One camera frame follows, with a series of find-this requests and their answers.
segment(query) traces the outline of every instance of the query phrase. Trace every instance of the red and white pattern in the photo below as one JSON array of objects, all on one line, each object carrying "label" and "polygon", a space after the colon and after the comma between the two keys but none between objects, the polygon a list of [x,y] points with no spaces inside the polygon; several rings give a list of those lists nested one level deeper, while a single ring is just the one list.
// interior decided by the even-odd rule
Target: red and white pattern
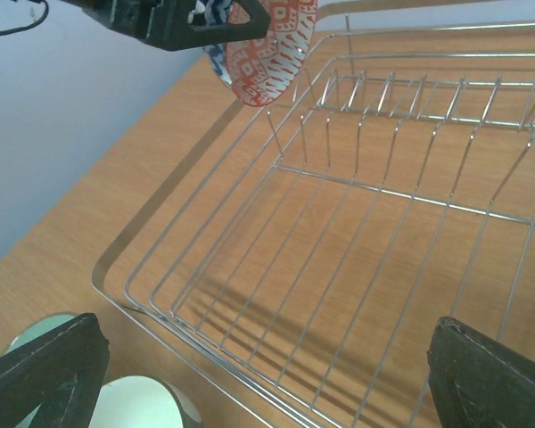
[{"label": "red and white pattern", "polygon": [[[260,1],[271,16],[266,37],[226,44],[232,91],[254,107],[272,103],[293,82],[307,55],[317,13],[317,0]],[[228,22],[248,20],[242,7],[234,4]]]}]

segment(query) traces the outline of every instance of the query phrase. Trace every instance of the black plastic part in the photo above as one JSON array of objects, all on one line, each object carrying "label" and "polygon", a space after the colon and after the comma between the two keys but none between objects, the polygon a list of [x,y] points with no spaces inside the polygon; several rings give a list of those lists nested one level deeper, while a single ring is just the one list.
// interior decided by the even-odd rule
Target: black plastic part
[{"label": "black plastic part", "polygon": [[258,0],[235,2],[250,15],[248,22],[188,24],[195,0],[98,0],[94,8],[84,8],[84,12],[108,29],[167,51],[265,37],[271,22],[268,11]]},{"label": "black plastic part", "polygon": [[83,314],[0,357],[0,428],[37,406],[30,428],[87,428],[109,363],[94,314]]},{"label": "black plastic part", "polygon": [[443,427],[535,427],[535,363],[526,357],[444,317],[428,363]]}]

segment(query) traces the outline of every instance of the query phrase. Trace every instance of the black cable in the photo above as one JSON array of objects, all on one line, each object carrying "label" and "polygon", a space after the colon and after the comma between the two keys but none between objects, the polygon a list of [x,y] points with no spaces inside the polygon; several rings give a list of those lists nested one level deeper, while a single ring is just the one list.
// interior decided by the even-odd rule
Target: black cable
[{"label": "black cable", "polygon": [[15,33],[21,33],[22,31],[27,31],[29,29],[34,29],[39,24],[45,21],[45,18],[47,18],[47,14],[50,12],[50,6],[47,3],[46,0],[30,0],[34,3],[43,3],[44,4],[44,12],[42,13],[42,16],[39,17],[37,21],[32,22],[29,25],[26,25],[24,27],[17,27],[15,29],[3,29],[0,31],[0,37],[1,36],[10,36],[11,34]]}]

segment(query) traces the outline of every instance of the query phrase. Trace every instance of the wire basket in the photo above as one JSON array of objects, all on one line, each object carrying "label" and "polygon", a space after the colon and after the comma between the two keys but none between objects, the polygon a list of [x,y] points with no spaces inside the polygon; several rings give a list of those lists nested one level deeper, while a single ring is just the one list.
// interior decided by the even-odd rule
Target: wire basket
[{"label": "wire basket", "polygon": [[[297,424],[437,426],[440,317],[535,360],[535,24],[470,27],[478,52],[431,43],[465,28],[345,25],[147,202],[94,284]],[[491,50],[505,29],[525,38]]]}]

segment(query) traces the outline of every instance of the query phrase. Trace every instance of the wall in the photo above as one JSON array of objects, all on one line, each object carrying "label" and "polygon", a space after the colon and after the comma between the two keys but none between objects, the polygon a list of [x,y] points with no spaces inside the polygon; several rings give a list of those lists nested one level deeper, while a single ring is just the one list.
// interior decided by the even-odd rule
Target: wall
[{"label": "wall", "polygon": [[[0,0],[0,29],[27,23],[30,6]],[[51,9],[37,29],[0,38],[0,259],[201,56],[152,49],[55,0]],[[353,27],[520,19],[535,19],[535,0],[372,12]]]}]

